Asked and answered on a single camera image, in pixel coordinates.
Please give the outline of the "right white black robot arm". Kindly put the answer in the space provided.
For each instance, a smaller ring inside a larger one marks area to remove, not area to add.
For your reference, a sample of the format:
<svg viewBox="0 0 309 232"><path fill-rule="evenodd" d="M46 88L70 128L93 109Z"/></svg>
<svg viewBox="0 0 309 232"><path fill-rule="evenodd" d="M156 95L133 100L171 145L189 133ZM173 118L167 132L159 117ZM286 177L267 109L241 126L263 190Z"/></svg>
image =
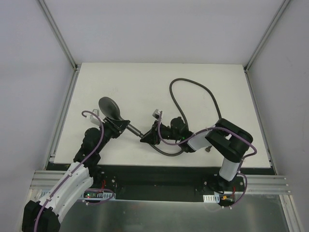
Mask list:
<svg viewBox="0 0 309 232"><path fill-rule="evenodd" d="M229 190L235 184L234 178L240 171L244 159L257 153L252 145L253 137L230 121L221 118L215 125L191 132L181 117L171 120L170 126L161 123L161 117L151 129L141 137L140 142L158 145L177 145L185 153L194 153L202 148L214 147L223 157L217 185L221 190Z"/></svg>

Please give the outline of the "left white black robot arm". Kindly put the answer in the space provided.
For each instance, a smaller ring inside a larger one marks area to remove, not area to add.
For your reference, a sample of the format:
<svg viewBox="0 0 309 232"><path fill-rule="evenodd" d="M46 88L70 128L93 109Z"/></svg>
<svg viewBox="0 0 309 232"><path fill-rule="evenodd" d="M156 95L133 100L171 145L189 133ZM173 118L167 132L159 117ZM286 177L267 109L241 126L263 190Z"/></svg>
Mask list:
<svg viewBox="0 0 309 232"><path fill-rule="evenodd" d="M98 162L100 151L110 141L118 138L129 125L128 120L104 118L98 128L84 133L80 149L63 177L39 200L30 200L23 213L22 231L57 232L65 215L81 195L90 187L101 185L102 176Z"/></svg>

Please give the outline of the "grey shower head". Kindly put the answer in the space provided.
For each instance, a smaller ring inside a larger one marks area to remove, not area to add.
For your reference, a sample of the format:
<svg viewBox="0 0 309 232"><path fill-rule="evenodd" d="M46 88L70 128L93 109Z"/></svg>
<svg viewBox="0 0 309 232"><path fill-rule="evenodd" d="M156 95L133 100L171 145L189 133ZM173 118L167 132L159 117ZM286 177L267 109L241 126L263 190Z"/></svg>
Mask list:
<svg viewBox="0 0 309 232"><path fill-rule="evenodd" d="M117 103L113 99L111 99L109 97L102 97L98 101L98 106L100 108L100 111L106 117L124 120L121 117L119 106L117 105ZM136 135L140 138L143 136L142 132L140 130L138 130L137 128L135 128L134 126L132 126L131 124L128 125L127 129L130 132L132 132L134 135Z"/></svg>

